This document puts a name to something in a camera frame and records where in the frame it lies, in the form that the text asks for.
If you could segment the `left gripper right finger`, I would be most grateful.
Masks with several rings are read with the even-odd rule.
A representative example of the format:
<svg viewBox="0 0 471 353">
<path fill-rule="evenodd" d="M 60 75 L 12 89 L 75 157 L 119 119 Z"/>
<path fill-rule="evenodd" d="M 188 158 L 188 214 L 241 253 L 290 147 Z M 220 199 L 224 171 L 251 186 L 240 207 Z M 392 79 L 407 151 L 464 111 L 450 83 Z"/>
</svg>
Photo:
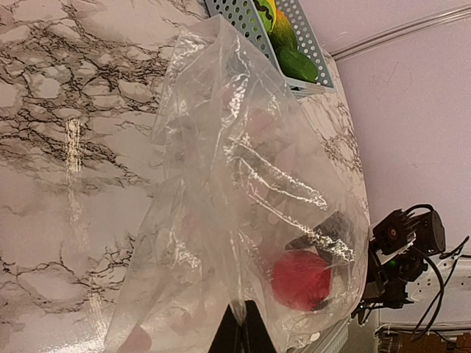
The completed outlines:
<svg viewBox="0 0 471 353">
<path fill-rule="evenodd" d="M 246 301 L 247 314 L 241 326 L 241 352 L 276 353 L 256 303 Z"/>
</svg>

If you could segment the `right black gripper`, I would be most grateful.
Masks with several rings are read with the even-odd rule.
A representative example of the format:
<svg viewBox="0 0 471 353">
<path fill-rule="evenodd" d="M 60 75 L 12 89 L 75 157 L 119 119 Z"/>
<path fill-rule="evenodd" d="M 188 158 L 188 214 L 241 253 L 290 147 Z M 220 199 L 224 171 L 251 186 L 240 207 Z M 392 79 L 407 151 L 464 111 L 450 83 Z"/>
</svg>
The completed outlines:
<svg viewBox="0 0 471 353">
<path fill-rule="evenodd" d="M 322 223 L 304 235 L 286 244 L 285 250 L 315 249 L 328 264 L 333 262 L 349 263 L 354 260 L 353 246 L 348 243 L 355 227 L 342 212 L 336 211 Z M 406 285 L 415 281 L 428 270 L 428 264 L 414 248 L 428 255 L 429 251 L 418 242 L 412 243 L 400 254 L 390 254 L 383 263 L 382 251 L 371 242 L 368 248 L 368 266 L 364 293 L 358 306 L 351 314 L 360 325 L 364 324 L 373 310 L 380 308 L 400 309 L 410 304 Z M 311 308 L 311 312 L 325 309 L 331 303 L 324 299 Z"/>
</svg>

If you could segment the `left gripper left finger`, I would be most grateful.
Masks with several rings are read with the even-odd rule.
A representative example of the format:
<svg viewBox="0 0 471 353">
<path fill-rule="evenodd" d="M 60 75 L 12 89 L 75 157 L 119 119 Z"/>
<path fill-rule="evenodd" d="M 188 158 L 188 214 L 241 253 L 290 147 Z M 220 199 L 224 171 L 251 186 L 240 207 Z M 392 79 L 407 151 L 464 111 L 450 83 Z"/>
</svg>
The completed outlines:
<svg viewBox="0 0 471 353">
<path fill-rule="evenodd" d="M 242 353 L 244 324 L 237 322 L 230 306 L 224 312 L 219 328 L 210 345 L 209 353 Z"/>
</svg>

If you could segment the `red fake fruit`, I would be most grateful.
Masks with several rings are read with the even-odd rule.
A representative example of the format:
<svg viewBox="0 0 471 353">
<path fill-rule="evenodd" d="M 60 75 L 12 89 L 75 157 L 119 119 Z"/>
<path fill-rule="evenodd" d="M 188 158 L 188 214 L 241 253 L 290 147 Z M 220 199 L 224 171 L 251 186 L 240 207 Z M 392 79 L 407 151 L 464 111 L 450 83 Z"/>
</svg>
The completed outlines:
<svg viewBox="0 0 471 353">
<path fill-rule="evenodd" d="M 331 270 L 316 253 L 286 252 L 273 266 L 274 298 L 292 310 L 310 312 L 330 295 Z"/>
</svg>

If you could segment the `clear zip top bag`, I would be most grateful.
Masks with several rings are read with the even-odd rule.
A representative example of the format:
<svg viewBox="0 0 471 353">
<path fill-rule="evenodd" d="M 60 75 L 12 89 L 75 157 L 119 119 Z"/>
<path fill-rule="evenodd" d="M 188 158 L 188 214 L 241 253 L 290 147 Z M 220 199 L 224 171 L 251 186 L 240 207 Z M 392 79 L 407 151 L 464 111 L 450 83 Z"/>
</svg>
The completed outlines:
<svg viewBox="0 0 471 353">
<path fill-rule="evenodd" d="M 277 352 L 346 318 L 272 292 L 303 227 L 336 211 L 369 228 L 309 117 L 262 53 L 223 17 L 181 30 L 152 131 L 163 177 L 138 231 L 105 336 L 108 352 L 208 352 L 227 306 L 256 303 Z"/>
</svg>

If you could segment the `small orange green fake fruit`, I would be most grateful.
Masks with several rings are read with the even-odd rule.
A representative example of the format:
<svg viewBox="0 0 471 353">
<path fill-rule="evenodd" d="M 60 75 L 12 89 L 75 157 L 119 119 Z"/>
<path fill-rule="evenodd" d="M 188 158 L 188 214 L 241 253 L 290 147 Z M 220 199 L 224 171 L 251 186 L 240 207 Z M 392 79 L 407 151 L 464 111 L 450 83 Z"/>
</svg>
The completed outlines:
<svg viewBox="0 0 471 353">
<path fill-rule="evenodd" d="M 285 14 L 277 10 L 277 20 L 269 39 L 274 50 L 286 47 L 291 50 L 297 50 L 297 36 L 291 27 L 291 24 Z"/>
</svg>

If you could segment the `yellow fake bananas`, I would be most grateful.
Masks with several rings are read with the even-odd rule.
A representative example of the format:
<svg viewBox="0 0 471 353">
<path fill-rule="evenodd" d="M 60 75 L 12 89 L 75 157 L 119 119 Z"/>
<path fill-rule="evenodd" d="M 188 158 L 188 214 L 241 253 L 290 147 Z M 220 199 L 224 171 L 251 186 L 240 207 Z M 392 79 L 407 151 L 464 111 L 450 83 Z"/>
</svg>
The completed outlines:
<svg viewBox="0 0 471 353">
<path fill-rule="evenodd" d="M 266 0 L 273 10 L 276 10 L 275 0 Z"/>
</svg>

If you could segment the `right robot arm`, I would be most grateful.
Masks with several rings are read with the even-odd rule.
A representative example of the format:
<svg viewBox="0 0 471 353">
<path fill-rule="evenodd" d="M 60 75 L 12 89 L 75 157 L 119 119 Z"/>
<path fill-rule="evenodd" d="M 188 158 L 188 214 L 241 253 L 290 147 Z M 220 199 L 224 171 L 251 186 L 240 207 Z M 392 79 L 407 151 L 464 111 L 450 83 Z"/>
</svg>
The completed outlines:
<svg viewBox="0 0 471 353">
<path fill-rule="evenodd" d="M 376 310 L 423 299 L 436 318 L 464 245 L 446 249 L 445 226 L 429 204 L 394 210 L 372 228 L 336 211 L 285 245 L 272 290 L 289 309 L 361 324 Z"/>
</svg>

